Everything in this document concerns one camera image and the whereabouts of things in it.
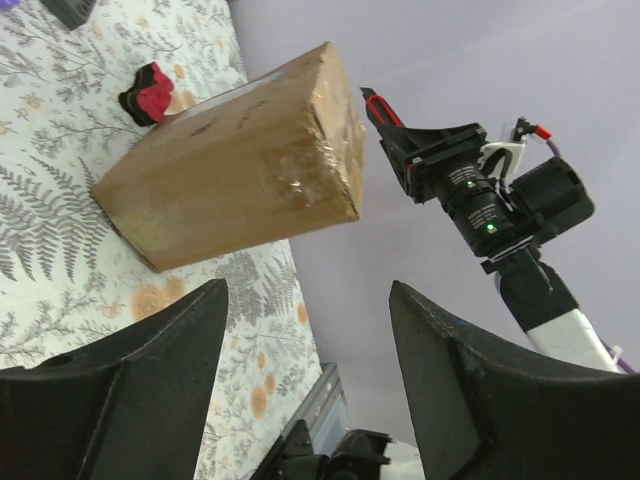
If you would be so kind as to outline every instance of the white patterned tablecloth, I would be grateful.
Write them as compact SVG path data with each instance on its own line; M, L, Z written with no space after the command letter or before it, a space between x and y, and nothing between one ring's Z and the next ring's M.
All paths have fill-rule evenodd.
M155 274L91 199L145 133L117 95L153 60L186 103L246 81L225 0L98 0L74 32L37 0L0 12L0 368L34 366L225 277L196 478L247 478L320 364L287 241Z

